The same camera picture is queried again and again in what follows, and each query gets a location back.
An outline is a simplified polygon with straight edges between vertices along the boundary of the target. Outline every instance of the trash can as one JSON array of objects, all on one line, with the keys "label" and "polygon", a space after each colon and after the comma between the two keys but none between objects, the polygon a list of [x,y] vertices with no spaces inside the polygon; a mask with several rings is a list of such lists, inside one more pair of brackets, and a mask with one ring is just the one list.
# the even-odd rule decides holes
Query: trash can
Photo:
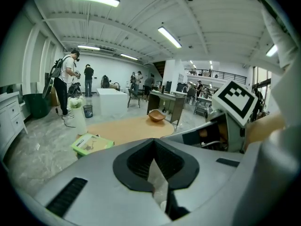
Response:
[{"label": "trash can", "polygon": [[28,94],[23,96],[27,109],[32,114],[33,118],[39,119],[46,115],[51,110],[50,96],[45,98],[42,94]]},{"label": "trash can", "polygon": [[91,105],[84,105],[83,106],[85,117],[91,118],[93,116],[93,110]]}]

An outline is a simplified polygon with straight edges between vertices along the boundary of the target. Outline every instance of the white t-shirt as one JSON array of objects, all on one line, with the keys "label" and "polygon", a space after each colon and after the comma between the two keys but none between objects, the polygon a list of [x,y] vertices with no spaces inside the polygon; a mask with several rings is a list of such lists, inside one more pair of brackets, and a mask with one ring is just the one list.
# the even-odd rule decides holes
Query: white t-shirt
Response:
[{"label": "white t-shirt", "polygon": [[135,75],[135,78],[136,78],[136,82],[135,83],[136,83],[136,85],[140,84],[141,77],[142,77],[141,75],[138,75],[138,74]]},{"label": "white t-shirt", "polygon": [[67,83],[68,82],[69,74],[66,72],[66,68],[72,68],[73,67],[74,59],[71,57],[71,55],[64,56],[63,60],[64,59],[65,59],[65,61],[63,62],[63,65],[61,67],[61,75],[59,76],[59,78],[63,82]]}]

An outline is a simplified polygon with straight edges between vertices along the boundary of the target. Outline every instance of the gray chair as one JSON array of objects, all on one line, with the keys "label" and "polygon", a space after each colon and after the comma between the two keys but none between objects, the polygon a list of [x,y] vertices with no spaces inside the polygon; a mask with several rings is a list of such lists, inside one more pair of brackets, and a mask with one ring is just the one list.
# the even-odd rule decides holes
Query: gray chair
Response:
[{"label": "gray chair", "polygon": [[130,101],[131,100],[138,100],[138,105],[139,105],[139,108],[140,108],[140,97],[138,97],[135,92],[131,89],[128,89],[128,93],[130,94],[130,98],[128,100],[128,104],[127,104],[127,107],[130,105]]},{"label": "gray chair", "polygon": [[192,88],[190,88],[187,92],[187,102],[188,102],[188,99],[190,102],[191,97],[192,97],[192,103],[194,103],[194,100],[196,99],[196,90],[192,89]]}]

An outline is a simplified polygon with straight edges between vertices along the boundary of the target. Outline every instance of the railing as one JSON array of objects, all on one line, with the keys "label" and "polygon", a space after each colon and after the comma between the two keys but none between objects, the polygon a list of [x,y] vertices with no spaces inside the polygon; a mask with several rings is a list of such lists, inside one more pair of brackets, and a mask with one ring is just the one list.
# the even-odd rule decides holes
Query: railing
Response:
[{"label": "railing", "polygon": [[233,73],[226,73],[215,70],[202,70],[202,69],[185,69],[187,75],[205,76],[211,78],[218,78],[223,80],[235,80],[240,83],[246,84],[246,77]]}]

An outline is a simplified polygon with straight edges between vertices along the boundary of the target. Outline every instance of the staircase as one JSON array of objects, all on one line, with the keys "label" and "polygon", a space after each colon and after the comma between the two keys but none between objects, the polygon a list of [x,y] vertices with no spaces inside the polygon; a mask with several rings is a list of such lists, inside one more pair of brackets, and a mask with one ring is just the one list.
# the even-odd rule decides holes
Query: staircase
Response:
[{"label": "staircase", "polygon": [[158,70],[159,74],[163,78],[164,69],[165,69],[165,61],[155,62],[154,65],[155,65],[156,69]]}]

